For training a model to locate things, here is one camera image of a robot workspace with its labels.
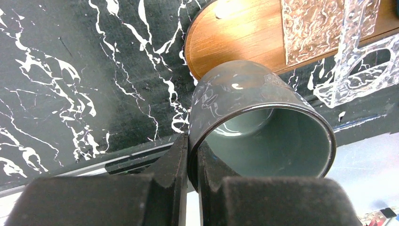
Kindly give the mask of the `dark green mug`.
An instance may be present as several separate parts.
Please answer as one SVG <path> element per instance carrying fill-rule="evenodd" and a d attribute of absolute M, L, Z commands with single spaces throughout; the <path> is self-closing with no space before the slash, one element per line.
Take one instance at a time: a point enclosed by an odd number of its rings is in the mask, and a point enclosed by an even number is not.
<path fill-rule="evenodd" d="M 203 143 L 247 177 L 324 177 L 336 154 L 327 120 L 269 68 L 249 60 L 222 63 L 198 81 L 188 134 L 195 189 Z"/>

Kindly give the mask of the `clear acrylic holder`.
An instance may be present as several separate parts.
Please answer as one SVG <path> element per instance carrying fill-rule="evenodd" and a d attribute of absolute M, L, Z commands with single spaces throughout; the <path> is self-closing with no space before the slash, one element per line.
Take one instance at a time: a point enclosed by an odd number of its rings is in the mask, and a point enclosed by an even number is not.
<path fill-rule="evenodd" d="M 337 50 L 332 76 L 308 88 L 327 107 L 348 103 L 399 82 L 397 34 L 359 47 L 375 31 L 378 0 L 283 0 L 282 26 L 286 64 L 294 66 Z M 368 54 L 387 50 L 390 59 L 361 72 L 352 70 Z"/>

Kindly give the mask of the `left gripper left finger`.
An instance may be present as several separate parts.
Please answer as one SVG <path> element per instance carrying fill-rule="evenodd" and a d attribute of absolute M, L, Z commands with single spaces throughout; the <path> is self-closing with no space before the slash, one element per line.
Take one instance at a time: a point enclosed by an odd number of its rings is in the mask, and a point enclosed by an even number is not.
<path fill-rule="evenodd" d="M 136 175 L 39 178 L 9 214 L 7 226 L 183 226 L 188 135 Z"/>

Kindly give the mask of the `oval wooden tray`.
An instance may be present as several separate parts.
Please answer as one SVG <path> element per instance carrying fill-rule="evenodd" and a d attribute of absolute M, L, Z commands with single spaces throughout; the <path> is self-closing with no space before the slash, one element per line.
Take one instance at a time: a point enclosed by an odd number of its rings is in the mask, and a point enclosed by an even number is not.
<path fill-rule="evenodd" d="M 192 19 L 184 56 L 195 79 L 233 60 L 281 74 L 337 52 L 343 0 L 213 0 Z"/>

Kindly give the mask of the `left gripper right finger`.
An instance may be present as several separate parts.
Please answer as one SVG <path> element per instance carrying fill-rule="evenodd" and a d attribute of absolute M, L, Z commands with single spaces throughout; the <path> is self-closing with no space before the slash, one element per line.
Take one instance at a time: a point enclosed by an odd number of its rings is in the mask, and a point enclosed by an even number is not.
<path fill-rule="evenodd" d="M 327 178 L 238 175 L 208 144 L 197 152 L 203 226 L 358 226 L 347 194 Z"/>

